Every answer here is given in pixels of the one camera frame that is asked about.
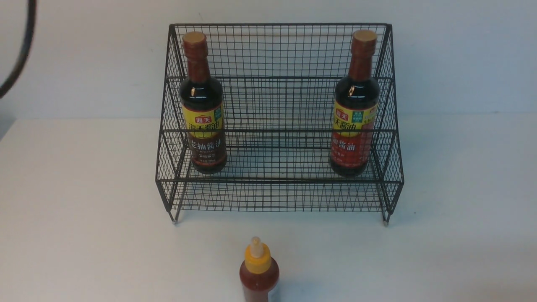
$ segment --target sauce bottle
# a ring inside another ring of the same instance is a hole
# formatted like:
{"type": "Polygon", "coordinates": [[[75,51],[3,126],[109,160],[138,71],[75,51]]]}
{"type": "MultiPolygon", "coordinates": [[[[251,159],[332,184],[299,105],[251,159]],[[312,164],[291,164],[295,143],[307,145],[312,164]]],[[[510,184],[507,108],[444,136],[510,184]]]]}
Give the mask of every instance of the sauce bottle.
{"type": "Polygon", "coordinates": [[[377,35],[360,30],[352,34],[349,74],[336,85],[330,164],[344,177],[360,175],[367,166],[373,132],[341,130],[372,130],[380,89],[371,77],[377,35]]]}
{"type": "Polygon", "coordinates": [[[187,132],[190,161],[203,174],[221,171],[227,162],[224,134],[222,85],[211,77],[207,61],[207,37],[201,32],[183,36],[188,77],[179,87],[183,118],[188,130],[215,130],[215,132],[187,132]]]}
{"type": "Polygon", "coordinates": [[[259,237],[252,238],[239,270],[246,302],[279,302],[280,269],[269,247],[259,237]]]}

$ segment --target black cable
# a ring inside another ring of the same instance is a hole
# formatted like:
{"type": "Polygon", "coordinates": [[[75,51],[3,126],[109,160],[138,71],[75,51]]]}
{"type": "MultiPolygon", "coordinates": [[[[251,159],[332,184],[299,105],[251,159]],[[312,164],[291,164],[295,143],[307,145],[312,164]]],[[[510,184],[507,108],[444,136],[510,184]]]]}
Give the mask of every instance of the black cable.
{"type": "Polygon", "coordinates": [[[11,87],[13,87],[19,78],[20,73],[23,72],[24,64],[26,64],[26,60],[30,54],[30,47],[32,46],[36,11],[37,0],[28,0],[28,15],[26,19],[26,32],[24,34],[23,45],[20,48],[19,57],[17,58],[15,67],[13,67],[13,70],[8,78],[5,80],[2,86],[0,86],[0,98],[3,98],[6,95],[6,93],[11,89],[11,87]]]}

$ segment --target wire rack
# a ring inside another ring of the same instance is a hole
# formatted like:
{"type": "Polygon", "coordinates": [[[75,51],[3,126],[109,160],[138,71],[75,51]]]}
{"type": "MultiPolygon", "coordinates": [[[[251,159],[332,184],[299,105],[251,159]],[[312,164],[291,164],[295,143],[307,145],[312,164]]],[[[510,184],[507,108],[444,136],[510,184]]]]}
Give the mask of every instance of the wire rack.
{"type": "Polygon", "coordinates": [[[208,210],[374,211],[387,224],[404,183],[391,25],[170,25],[156,183],[174,223],[181,210],[208,210]],[[329,164],[334,92],[359,29],[379,37],[381,95],[366,171],[343,178],[329,164]],[[191,165],[179,101],[180,41],[190,31],[207,36],[211,74],[224,91],[228,162],[213,175],[191,165]]]}

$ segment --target white table surface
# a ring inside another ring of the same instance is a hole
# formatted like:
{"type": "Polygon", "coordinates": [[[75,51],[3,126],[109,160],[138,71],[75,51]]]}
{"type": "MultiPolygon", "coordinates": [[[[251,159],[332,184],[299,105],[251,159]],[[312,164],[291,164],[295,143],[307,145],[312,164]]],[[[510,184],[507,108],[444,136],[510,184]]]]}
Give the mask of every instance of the white table surface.
{"type": "Polygon", "coordinates": [[[186,211],[156,185],[158,120],[18,120],[0,141],[0,301],[242,301],[249,239],[282,301],[537,301],[537,114],[400,117],[379,213],[186,211]]]}

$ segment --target yellow cap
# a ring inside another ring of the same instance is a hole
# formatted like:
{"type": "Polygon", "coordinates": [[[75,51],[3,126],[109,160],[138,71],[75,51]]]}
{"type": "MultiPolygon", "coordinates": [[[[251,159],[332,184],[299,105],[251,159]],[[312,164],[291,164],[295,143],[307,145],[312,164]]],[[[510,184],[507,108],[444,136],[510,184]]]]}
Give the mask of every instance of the yellow cap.
{"type": "Polygon", "coordinates": [[[272,264],[270,250],[259,237],[252,238],[252,242],[246,247],[244,264],[246,269],[253,274],[262,274],[269,270],[272,264]]]}

